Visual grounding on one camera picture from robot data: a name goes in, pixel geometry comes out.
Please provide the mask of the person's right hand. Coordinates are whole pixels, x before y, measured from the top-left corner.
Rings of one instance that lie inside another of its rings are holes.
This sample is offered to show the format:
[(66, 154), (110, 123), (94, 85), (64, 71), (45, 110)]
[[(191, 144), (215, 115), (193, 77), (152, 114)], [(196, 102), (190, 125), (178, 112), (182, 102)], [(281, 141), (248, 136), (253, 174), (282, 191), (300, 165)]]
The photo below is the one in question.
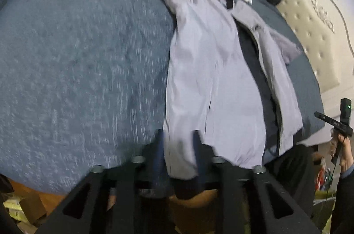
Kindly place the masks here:
[(351, 142), (349, 138), (343, 136), (334, 128), (331, 130), (331, 150), (330, 155), (334, 157), (336, 148), (341, 147), (340, 151), (340, 169), (343, 176), (353, 166), (353, 154), (351, 149)]

